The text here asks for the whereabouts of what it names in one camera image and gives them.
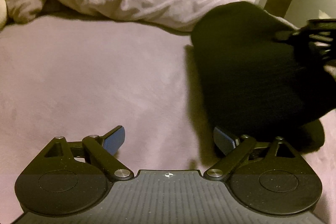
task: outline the gray ribbed surface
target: gray ribbed surface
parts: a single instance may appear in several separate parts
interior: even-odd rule
[[[259,215],[240,205],[221,182],[197,171],[141,170],[127,182],[116,182],[96,207],[68,218],[27,214],[24,224],[323,224],[312,213],[290,218]]]

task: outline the bed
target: bed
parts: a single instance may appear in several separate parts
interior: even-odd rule
[[[72,10],[0,32],[0,223],[22,210],[20,172],[55,136],[79,141],[117,125],[117,158],[133,170],[204,172],[218,161],[202,104],[189,32]],[[336,113],[322,117],[325,145],[305,159],[323,195],[315,213],[336,222]]]

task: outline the mattress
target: mattress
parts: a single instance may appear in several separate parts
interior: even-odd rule
[[[14,183],[55,136],[80,141],[117,125],[128,168],[203,173],[218,161],[188,33],[56,13],[0,32],[0,223],[22,210]],[[305,155],[324,191],[315,213],[336,223],[336,113],[326,143]]]

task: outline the metal screw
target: metal screw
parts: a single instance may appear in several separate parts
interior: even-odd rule
[[[223,175],[223,171],[219,169],[210,169],[210,170],[207,170],[207,174],[210,177],[219,178]]]
[[[127,169],[119,169],[116,172],[114,172],[114,174],[117,177],[125,178],[125,177],[128,177],[131,174],[131,172],[130,172],[130,170],[127,170]]]

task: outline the black fabric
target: black fabric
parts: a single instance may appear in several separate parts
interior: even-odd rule
[[[259,141],[306,136],[305,146],[318,147],[323,130],[298,128],[336,108],[336,82],[276,42],[281,30],[291,28],[244,1],[218,6],[198,22],[191,38],[209,122]]]

